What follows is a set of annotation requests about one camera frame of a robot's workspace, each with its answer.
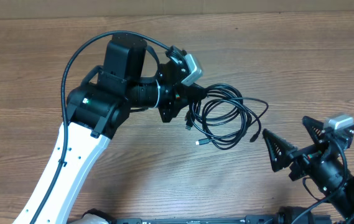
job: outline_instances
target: wooden table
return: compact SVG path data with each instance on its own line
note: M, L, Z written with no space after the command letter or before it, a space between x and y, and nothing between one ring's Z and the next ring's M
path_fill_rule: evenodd
M266 100L263 127L296 146L312 144L301 125L304 115L354 116L354 12L0 21L0 223L18 216L52 152L68 59L89 38L116 29L196 55L205 69L199 85L229 83L244 96ZM67 92L103 63L108 40L77 58ZM154 72L148 57L143 74ZM132 114L91 170L71 218L91 208L116 217L237 217L314 203L288 170L273 173L261 138L249 143L256 128L228 151L198 147L203 135L185 130L185 113L169 124L156 110ZM354 174L354 143L347 157ZM328 204L314 212L340 218Z

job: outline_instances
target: white arm panel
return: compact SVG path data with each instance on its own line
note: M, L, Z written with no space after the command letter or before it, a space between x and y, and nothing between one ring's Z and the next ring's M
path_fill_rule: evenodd
M67 164L60 170L54 189L36 223L66 223L85 178L96 159L110 143L110 139L103 135L97 139L91 137L90 129L76 123L69 124L68 134L68 151L65 158ZM59 128L57 143L51 158L41 175L39 183L35 186L32 196L14 221L15 224L26 224L32 220L57 170L62 149L63 124Z

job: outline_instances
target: wooden tabletop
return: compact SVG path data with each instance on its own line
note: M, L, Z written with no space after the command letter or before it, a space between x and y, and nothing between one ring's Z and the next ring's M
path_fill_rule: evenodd
M70 56L94 35L117 29L196 55L205 69L199 85L229 83L244 96L269 102L263 127L298 147L312 144L303 116L354 116L354 12L0 21L0 223L21 212L52 153ZM77 58L67 93L103 63L107 41ZM156 50L166 62L163 50ZM148 57L143 74L152 76L155 69ZM258 113L263 108L249 106ZM289 169L272 171L261 138L249 142L256 127L233 149L198 147L203 135L185 130L186 111L169 124L157 110L132 114L92 168L71 218L91 208L115 217L237 217L314 203L300 180L291 182ZM354 142L347 158L354 174ZM314 213L340 219L329 204Z

